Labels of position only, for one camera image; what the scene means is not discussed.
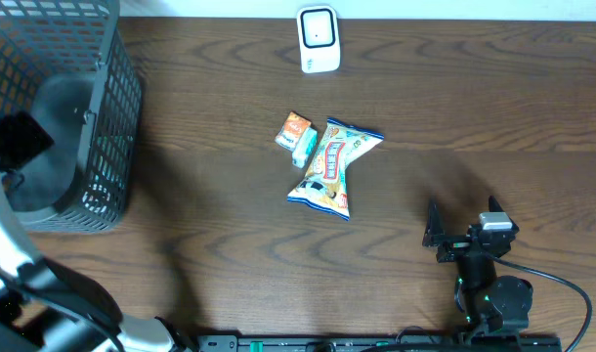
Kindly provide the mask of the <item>colourful snack chip bag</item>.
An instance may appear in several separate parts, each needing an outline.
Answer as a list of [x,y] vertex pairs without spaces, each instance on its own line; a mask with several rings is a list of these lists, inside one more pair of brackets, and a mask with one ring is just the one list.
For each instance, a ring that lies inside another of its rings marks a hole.
[[381,133],[329,117],[304,178],[287,200],[349,221],[346,169],[383,140]]

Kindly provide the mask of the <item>light teal small box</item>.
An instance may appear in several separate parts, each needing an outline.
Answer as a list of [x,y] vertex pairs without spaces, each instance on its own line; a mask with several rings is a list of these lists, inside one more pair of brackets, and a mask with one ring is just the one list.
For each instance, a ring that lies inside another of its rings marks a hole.
[[303,133],[292,152],[292,164],[298,168],[304,168],[317,141],[318,132],[313,128],[308,128]]

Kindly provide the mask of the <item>orange small snack box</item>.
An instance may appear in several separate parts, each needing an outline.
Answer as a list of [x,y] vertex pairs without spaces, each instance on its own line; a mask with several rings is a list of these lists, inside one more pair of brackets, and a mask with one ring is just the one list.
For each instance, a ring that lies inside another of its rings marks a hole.
[[275,142],[281,147],[293,152],[311,125],[312,122],[309,119],[295,111],[291,111],[277,133]]

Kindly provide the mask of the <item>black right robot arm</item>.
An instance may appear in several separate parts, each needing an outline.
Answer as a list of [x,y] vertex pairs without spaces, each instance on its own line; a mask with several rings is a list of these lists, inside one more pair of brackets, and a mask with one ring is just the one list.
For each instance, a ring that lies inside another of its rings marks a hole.
[[514,276],[498,276],[494,264],[511,250],[519,227],[503,211],[495,197],[479,222],[463,235],[448,235],[437,204],[430,201],[422,245],[437,250],[439,263],[453,262],[458,278],[454,300],[466,315],[468,326],[459,340],[470,344],[489,336],[516,335],[529,326],[532,285]]

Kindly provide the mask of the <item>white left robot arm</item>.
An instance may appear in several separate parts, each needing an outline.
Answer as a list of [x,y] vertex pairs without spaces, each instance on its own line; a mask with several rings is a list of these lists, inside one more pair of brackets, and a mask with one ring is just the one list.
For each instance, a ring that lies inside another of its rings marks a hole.
[[101,285],[33,244],[6,191],[53,143],[25,111],[0,119],[0,351],[198,350],[161,318],[124,315]]

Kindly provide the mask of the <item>white barcode scanner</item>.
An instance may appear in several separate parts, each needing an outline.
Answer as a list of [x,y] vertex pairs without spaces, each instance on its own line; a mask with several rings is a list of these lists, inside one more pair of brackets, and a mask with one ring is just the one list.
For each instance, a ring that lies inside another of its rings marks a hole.
[[341,46],[336,11],[327,5],[299,10],[296,23],[300,65],[304,73],[322,73],[341,65]]

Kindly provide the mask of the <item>grey plastic mesh basket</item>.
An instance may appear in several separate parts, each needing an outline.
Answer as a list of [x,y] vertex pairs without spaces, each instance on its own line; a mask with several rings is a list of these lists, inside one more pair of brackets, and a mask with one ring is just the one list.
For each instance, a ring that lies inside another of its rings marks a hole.
[[8,200],[34,232],[96,233],[124,212],[142,86],[117,0],[0,0],[0,120],[29,114],[53,145]]

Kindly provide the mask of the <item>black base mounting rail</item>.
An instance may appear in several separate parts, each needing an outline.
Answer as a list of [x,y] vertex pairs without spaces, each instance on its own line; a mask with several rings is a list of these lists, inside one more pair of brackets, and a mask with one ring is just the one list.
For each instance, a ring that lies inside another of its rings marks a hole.
[[200,352],[364,352],[364,351],[520,351],[560,352],[556,337],[478,337],[468,344],[446,336],[427,335],[420,331],[401,337],[388,336],[235,336],[200,335],[196,338]]

